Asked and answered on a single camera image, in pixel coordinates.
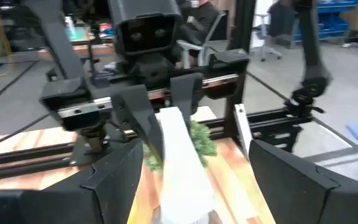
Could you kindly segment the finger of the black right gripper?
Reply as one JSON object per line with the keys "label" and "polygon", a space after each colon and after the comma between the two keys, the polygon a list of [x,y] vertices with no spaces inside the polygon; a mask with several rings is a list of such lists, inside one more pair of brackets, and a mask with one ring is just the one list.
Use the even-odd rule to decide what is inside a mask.
{"label": "finger of the black right gripper", "polygon": [[164,157],[162,130],[145,85],[112,90],[111,104],[117,121],[134,131],[155,157]]}
{"label": "finger of the black right gripper", "polygon": [[203,97],[203,75],[191,73],[170,79],[170,95],[172,106],[181,111],[185,124],[191,124],[190,116],[198,108]]}

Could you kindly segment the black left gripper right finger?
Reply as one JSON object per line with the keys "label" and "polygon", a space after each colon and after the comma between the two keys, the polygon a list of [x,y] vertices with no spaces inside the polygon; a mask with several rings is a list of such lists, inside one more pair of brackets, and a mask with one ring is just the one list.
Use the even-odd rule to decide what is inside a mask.
{"label": "black left gripper right finger", "polygon": [[276,224],[358,224],[357,180],[260,140],[249,159]]}

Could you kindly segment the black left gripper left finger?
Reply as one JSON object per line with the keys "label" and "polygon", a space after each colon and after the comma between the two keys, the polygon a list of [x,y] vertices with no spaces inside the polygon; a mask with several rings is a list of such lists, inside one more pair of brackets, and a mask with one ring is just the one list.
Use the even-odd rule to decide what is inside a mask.
{"label": "black left gripper left finger", "polygon": [[91,166],[20,197],[25,224],[126,224],[143,160],[135,139]]}

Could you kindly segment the white cloth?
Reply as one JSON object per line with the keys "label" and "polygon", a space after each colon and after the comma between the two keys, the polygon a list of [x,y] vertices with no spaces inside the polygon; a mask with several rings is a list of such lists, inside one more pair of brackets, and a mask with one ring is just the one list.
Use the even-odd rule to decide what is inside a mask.
{"label": "white cloth", "polygon": [[164,143],[160,223],[209,224],[214,191],[181,111],[177,107],[160,110],[159,123]]}

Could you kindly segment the grey office chair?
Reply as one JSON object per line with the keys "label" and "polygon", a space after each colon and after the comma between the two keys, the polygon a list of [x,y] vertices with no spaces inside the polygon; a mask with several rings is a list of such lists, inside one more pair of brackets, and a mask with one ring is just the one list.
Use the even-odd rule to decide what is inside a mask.
{"label": "grey office chair", "polygon": [[185,40],[177,40],[177,44],[181,47],[181,59],[183,62],[183,68],[190,68],[191,67],[191,59],[190,59],[190,51],[196,51],[198,52],[198,56],[196,58],[197,66],[201,67],[204,65],[207,65],[207,60],[209,59],[209,56],[207,54],[208,48],[210,48],[209,41],[211,40],[213,34],[215,33],[215,30],[217,26],[220,23],[220,20],[226,15],[224,11],[219,10],[218,15],[215,18],[215,21],[206,35],[206,38],[202,42],[201,45],[197,44],[191,44]]}

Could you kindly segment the artificial green plant in pot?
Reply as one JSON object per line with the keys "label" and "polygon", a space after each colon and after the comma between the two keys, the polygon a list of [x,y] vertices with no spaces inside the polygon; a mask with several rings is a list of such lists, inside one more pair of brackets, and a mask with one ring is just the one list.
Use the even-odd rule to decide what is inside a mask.
{"label": "artificial green plant in pot", "polygon": [[[199,160],[204,168],[208,166],[206,157],[217,156],[216,145],[210,138],[210,129],[207,125],[201,124],[197,121],[191,122],[190,137],[199,157]],[[149,169],[157,172],[163,170],[162,166],[157,162],[155,156],[151,153],[146,144],[143,144],[144,160]]]}

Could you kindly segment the person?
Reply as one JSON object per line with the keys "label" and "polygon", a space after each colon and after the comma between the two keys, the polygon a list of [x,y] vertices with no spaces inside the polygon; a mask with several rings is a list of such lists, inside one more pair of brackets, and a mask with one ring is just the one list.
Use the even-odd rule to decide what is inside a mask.
{"label": "person", "polygon": [[[180,30],[177,34],[178,40],[184,40],[193,45],[203,45],[209,34],[219,10],[209,0],[197,0],[198,7],[189,7],[186,4],[190,0],[176,0],[183,17]],[[201,25],[201,29],[195,27],[188,18],[192,17]]]}

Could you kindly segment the white office chair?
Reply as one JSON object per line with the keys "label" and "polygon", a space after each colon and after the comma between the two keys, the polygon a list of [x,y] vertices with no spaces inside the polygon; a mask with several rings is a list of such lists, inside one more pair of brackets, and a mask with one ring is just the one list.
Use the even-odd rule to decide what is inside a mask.
{"label": "white office chair", "polygon": [[270,42],[270,36],[268,34],[270,24],[266,23],[265,19],[269,17],[268,14],[255,14],[255,17],[258,17],[260,19],[260,24],[257,26],[253,26],[253,31],[255,32],[256,38],[258,40],[261,40],[263,43],[261,46],[258,47],[251,47],[251,52],[255,53],[256,50],[259,50],[260,52],[260,61],[264,62],[266,61],[266,55],[272,54],[276,55],[277,59],[282,59],[282,54],[278,51],[276,51],[273,47],[269,46]]}

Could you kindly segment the blue storage shelf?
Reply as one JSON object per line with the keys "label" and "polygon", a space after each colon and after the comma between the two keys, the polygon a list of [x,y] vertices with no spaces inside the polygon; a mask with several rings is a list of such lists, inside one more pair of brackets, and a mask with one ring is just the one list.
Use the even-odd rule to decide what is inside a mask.
{"label": "blue storage shelf", "polygon": [[340,13],[349,11],[358,0],[313,0],[316,6],[319,39],[341,39],[345,44],[358,43],[358,31],[349,30],[349,24]]}

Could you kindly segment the silver bracket strip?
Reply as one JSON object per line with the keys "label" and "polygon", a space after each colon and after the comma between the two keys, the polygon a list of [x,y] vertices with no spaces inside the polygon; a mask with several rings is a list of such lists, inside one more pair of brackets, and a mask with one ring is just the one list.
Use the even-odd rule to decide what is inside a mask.
{"label": "silver bracket strip", "polygon": [[241,103],[234,105],[234,117],[236,119],[237,130],[239,132],[242,153],[244,157],[249,160],[249,149],[253,136],[250,130],[244,104]]}

